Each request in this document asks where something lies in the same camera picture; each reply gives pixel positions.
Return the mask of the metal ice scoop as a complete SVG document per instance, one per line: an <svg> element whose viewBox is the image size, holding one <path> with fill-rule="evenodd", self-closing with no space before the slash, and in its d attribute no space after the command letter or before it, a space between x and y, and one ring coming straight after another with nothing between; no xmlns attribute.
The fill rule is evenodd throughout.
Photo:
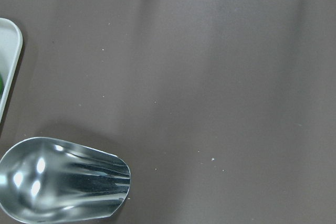
<svg viewBox="0 0 336 224"><path fill-rule="evenodd" d="M110 217L130 185L121 158L56 138L25 139L1 158L1 209L22 223Z"/></svg>

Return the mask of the green bell pepper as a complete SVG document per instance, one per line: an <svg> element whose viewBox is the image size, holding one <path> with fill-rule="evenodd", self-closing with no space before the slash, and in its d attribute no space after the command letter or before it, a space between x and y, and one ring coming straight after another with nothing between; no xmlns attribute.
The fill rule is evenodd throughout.
<svg viewBox="0 0 336 224"><path fill-rule="evenodd" d="M3 91L4 91L4 81L2 76L0 75L0 96L3 95Z"/></svg>

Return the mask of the beige plastic tray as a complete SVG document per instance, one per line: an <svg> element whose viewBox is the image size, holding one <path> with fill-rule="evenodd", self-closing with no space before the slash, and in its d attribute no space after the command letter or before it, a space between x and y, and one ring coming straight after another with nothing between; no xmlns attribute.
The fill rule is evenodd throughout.
<svg viewBox="0 0 336 224"><path fill-rule="evenodd" d="M10 19L1 18L1 76L4 91L1 96L1 128L4 127L14 87L14 77L23 47L20 28Z"/></svg>

